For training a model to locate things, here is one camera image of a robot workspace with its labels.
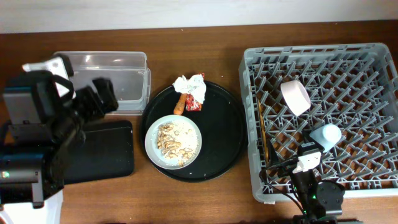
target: green light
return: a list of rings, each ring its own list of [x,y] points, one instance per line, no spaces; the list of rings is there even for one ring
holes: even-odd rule
[[[8,177],[10,177],[10,173],[8,173],[7,171],[3,171],[3,172],[1,172],[1,176],[3,178],[8,178]]]

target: food in bowl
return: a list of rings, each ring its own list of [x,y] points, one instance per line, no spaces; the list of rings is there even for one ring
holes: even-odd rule
[[[156,145],[165,159],[178,159],[183,166],[197,153],[198,136],[191,124],[175,120],[159,126]]]

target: wooden table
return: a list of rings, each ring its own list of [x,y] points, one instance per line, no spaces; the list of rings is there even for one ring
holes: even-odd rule
[[[238,66],[247,48],[383,42],[398,62],[396,27],[398,21],[377,21],[0,35],[0,88],[23,63],[45,60],[58,50],[143,51],[152,71],[151,96],[180,75],[205,72],[207,80],[240,100]],[[5,121],[4,102],[0,106]],[[215,180],[189,184],[170,179],[142,152],[141,118],[117,119],[133,124],[135,173],[66,186],[61,223],[274,223],[300,213],[292,202],[263,205],[254,200],[247,154]],[[397,204],[398,197],[347,199],[342,218],[396,223]]]

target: dish rack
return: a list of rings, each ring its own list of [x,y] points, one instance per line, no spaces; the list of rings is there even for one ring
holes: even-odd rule
[[[296,153],[303,141],[302,131],[337,125],[342,138],[322,156],[314,169],[317,178],[344,185],[346,198],[398,195],[398,79],[386,45],[247,49],[239,66],[239,80],[256,200],[289,200],[259,178],[266,167],[260,122],[282,160]],[[291,80],[303,83],[311,99],[311,108],[300,116],[289,111],[280,92],[280,84]],[[292,193],[289,177],[268,172],[267,179],[274,187]]]

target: white wall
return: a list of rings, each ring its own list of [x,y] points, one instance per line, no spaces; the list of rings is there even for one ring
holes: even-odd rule
[[[0,33],[398,19],[397,0],[0,0]]]

